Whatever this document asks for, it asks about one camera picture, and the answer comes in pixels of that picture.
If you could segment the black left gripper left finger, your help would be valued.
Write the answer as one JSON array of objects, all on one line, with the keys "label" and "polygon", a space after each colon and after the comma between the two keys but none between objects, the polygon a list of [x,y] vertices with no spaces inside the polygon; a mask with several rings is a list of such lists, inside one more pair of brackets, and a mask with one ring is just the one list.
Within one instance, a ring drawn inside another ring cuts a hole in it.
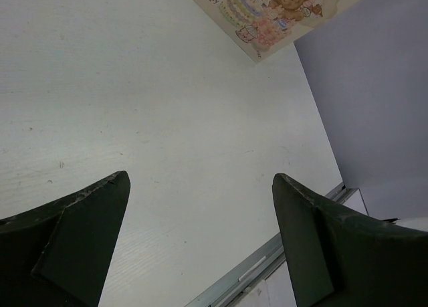
[{"label": "black left gripper left finger", "polygon": [[126,212],[126,171],[1,220],[2,306],[97,306]]}]

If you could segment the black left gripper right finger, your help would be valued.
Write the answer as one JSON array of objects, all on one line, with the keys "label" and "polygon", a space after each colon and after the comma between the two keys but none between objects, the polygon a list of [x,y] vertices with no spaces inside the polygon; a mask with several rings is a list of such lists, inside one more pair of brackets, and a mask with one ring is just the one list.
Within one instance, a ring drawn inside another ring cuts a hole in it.
[{"label": "black left gripper right finger", "polygon": [[426,306],[427,233],[381,221],[280,173],[275,212],[298,306]]}]

